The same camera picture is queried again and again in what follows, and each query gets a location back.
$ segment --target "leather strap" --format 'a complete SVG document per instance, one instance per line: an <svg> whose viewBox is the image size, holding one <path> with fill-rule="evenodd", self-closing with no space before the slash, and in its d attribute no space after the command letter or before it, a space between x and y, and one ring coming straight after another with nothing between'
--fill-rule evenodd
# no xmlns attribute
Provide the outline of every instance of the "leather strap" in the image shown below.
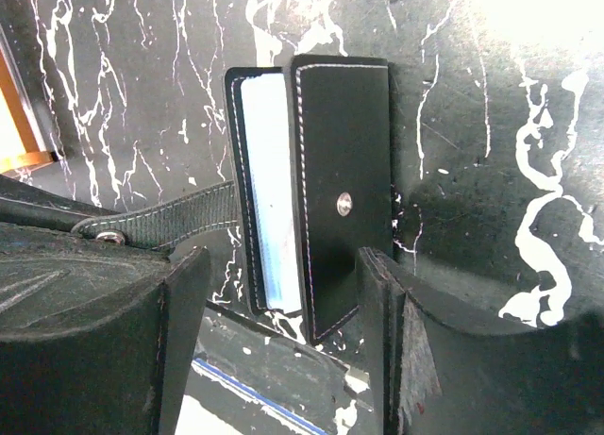
<svg viewBox="0 0 604 435"><path fill-rule="evenodd" d="M129 246L165 251L200 232L235 225L235 185L226 182L147 209L88 218L77 223L72 233L95 238L101 232L118 230Z"/></svg>

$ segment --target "black leather pouch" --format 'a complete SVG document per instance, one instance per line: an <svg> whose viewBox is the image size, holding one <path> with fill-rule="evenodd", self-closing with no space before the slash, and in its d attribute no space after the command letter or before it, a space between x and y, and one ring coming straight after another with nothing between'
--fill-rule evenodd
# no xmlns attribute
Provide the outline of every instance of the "black leather pouch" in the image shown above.
<svg viewBox="0 0 604 435"><path fill-rule="evenodd" d="M319 343L357 310L355 252L392 252L388 66L301 55L281 68L233 68L226 106L252 311L267 310L242 83L283 74L289 117L296 264L307 339ZM342 215L338 201L350 195Z"/></svg>

